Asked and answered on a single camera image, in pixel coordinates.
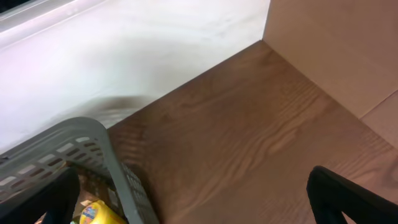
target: cardboard panel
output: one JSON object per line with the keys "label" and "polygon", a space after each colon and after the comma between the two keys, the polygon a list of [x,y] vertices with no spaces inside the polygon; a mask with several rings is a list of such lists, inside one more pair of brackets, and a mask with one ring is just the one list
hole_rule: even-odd
{"label": "cardboard panel", "polygon": [[358,118],[398,89],[391,0],[273,0],[264,40]]}
{"label": "cardboard panel", "polygon": [[365,115],[362,121],[388,143],[398,148],[398,92]]}

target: yellow package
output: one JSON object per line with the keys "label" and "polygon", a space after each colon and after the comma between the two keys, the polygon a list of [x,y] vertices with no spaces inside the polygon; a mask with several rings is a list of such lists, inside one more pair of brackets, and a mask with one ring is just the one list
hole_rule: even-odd
{"label": "yellow package", "polygon": [[81,213],[80,224],[126,224],[101,200],[89,204]]}

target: gray plastic basket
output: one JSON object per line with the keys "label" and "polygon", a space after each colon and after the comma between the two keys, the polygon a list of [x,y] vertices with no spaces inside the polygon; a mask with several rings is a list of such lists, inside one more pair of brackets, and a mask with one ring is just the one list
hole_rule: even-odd
{"label": "gray plastic basket", "polygon": [[91,118],[72,118],[0,156],[0,204],[48,181],[64,161],[73,161],[113,179],[130,224],[158,224],[141,181],[118,161],[108,132]]}

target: black object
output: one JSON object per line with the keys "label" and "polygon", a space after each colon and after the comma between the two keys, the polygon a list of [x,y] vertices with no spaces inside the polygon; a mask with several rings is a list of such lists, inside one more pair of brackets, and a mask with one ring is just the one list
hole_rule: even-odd
{"label": "black object", "polygon": [[69,224],[80,193],[74,168],[63,168],[50,182],[21,192],[0,207],[1,224],[31,224],[43,214],[42,224]]}
{"label": "black object", "polygon": [[0,0],[0,13],[27,3],[30,0]]}
{"label": "black object", "polygon": [[307,193],[317,224],[347,224],[342,212],[357,224],[398,223],[398,205],[322,166],[312,170]]}

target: white wall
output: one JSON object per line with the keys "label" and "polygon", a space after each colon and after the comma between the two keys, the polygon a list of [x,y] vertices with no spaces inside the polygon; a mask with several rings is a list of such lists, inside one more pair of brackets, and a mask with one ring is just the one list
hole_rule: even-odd
{"label": "white wall", "polygon": [[4,49],[0,152],[67,117],[121,118],[164,96],[261,39],[268,5],[109,0]]}

